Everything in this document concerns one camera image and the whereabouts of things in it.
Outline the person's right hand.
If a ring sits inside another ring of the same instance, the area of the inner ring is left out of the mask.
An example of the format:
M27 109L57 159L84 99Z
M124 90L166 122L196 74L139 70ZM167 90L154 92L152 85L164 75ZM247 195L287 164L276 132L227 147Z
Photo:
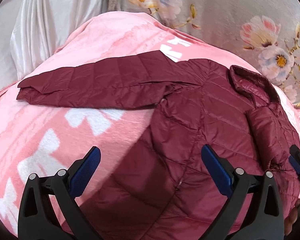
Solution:
M300 198L296 201L295 206L291 209L289 215L285 218L285 221L284 221L285 236L287 236L291 233L293 224L297 221L299 206L300 206Z

